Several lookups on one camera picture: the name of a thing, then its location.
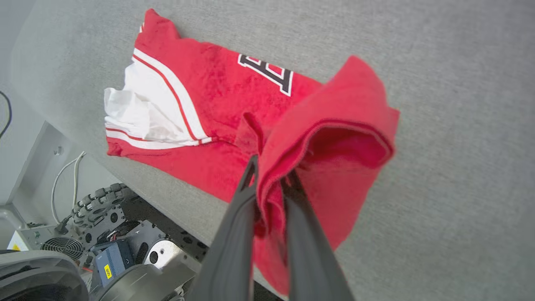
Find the white cable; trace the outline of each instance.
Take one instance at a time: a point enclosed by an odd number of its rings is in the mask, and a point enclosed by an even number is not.
[[[80,160],[83,156],[86,155],[86,152],[82,152],[76,159],[74,164],[74,194],[72,196],[72,208],[76,205],[76,194],[78,193],[78,166],[80,165]]]
[[[54,185],[52,186],[52,195],[50,198],[50,206],[52,209],[52,215],[54,216],[54,220],[56,223],[60,223],[58,216],[56,215],[56,209],[54,208],[54,191],[56,190],[56,184],[58,183],[59,176],[62,174],[62,172],[72,163],[76,162],[74,165],[74,200],[73,200],[73,207],[74,204],[76,204],[76,192],[78,189],[78,165],[80,164],[80,159],[86,154],[86,152],[82,152],[76,159],[72,160],[71,162],[67,163],[63,168],[59,171],[58,175],[56,176],[56,179],[54,180]]]

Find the gray carpet surface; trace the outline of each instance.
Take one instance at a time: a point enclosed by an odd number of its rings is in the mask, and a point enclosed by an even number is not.
[[[320,81],[352,54],[384,81],[398,152],[336,251],[358,300],[535,299],[535,2],[38,2],[12,53],[17,93],[210,244],[224,202],[105,154],[103,90],[122,87],[150,7]]]

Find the jersey number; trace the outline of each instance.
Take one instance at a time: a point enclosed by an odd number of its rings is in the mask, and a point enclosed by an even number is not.
[[[280,87],[280,91],[288,96],[292,96],[292,78],[294,72],[281,68],[281,74],[276,73],[275,71],[269,68],[269,64],[262,61],[254,61],[248,56],[240,54],[238,56],[238,64],[251,68],[254,71],[258,72],[263,77],[271,80]]]

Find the red jersey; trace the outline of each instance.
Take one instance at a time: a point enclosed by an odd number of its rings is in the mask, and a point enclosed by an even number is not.
[[[327,84],[211,43],[183,39],[148,10],[125,87],[105,91],[109,155],[165,171],[230,202],[259,155],[254,259],[283,294],[285,213],[278,181],[296,169],[336,248],[394,154],[399,112],[361,60]]]

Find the black wire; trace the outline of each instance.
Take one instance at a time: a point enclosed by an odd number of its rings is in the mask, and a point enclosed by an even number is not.
[[[11,124],[11,117],[13,116],[13,111],[11,111],[11,102],[9,101],[9,97],[7,95],[5,95],[4,92],[2,92],[2,91],[0,91],[0,94],[5,98],[5,100],[7,102],[7,108],[9,110],[9,118],[7,119],[7,123],[5,124],[4,129],[0,132],[0,139],[1,139],[2,136],[4,135],[5,131],[7,130],[9,125]]]

